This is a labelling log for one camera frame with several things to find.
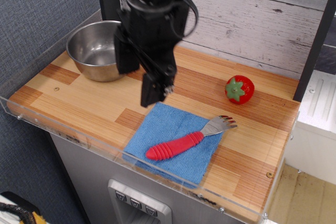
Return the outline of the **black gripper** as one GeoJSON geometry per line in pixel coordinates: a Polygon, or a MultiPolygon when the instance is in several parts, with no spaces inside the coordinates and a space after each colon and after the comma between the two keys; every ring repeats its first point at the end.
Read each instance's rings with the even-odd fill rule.
{"type": "Polygon", "coordinates": [[[174,90],[176,63],[173,49],[182,40],[189,13],[188,0],[153,5],[127,0],[129,10],[119,12],[121,25],[114,33],[119,74],[137,71],[143,75],[141,106],[163,102],[174,90]]]}

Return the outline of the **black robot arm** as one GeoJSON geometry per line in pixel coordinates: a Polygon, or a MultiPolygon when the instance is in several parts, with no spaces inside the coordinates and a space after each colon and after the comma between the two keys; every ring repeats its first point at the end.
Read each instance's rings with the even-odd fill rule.
{"type": "Polygon", "coordinates": [[[121,24],[114,34],[115,56],[120,74],[143,67],[141,106],[162,102],[173,92],[177,67],[174,47],[190,33],[188,15],[198,10],[192,0],[127,0],[120,10],[121,24]]]}

